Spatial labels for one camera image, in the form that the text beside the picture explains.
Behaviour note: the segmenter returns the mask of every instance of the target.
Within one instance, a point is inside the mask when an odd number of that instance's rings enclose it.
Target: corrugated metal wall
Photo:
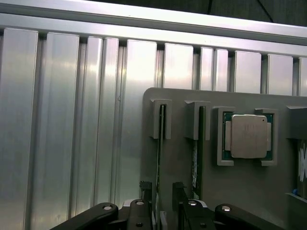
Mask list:
[[[0,44],[6,230],[50,229],[95,204],[136,198],[150,87],[307,96],[307,59],[287,44],[276,55],[264,52],[275,44],[248,40],[227,50],[12,28]]]

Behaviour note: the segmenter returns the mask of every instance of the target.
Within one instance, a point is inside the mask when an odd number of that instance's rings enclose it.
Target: black cable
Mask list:
[[[213,0],[209,0],[209,5],[208,5],[207,14],[210,14],[210,13],[211,13],[211,9],[212,9],[212,2],[213,2]]]
[[[261,6],[261,8],[263,9],[263,11],[265,12],[265,14],[268,16],[268,18],[270,19],[271,23],[273,23],[273,18],[270,16],[269,12],[266,10],[266,8],[264,7],[264,5],[261,3],[260,0],[256,0],[259,5]]]

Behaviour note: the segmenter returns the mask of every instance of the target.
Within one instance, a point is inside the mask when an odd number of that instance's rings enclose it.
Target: screw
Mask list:
[[[201,228],[205,229],[207,227],[207,225],[205,223],[201,223]]]
[[[143,202],[143,201],[141,201],[141,200],[139,200],[139,201],[137,201],[137,202],[136,202],[136,204],[137,204],[137,205],[143,205],[143,204],[144,204],[144,202]]]
[[[230,211],[230,207],[222,206],[222,210],[225,211],[225,212],[229,212]]]
[[[195,206],[195,205],[196,205],[196,202],[195,202],[194,200],[189,200],[189,205]]]
[[[112,209],[111,205],[104,206],[104,210],[110,210],[110,209]]]

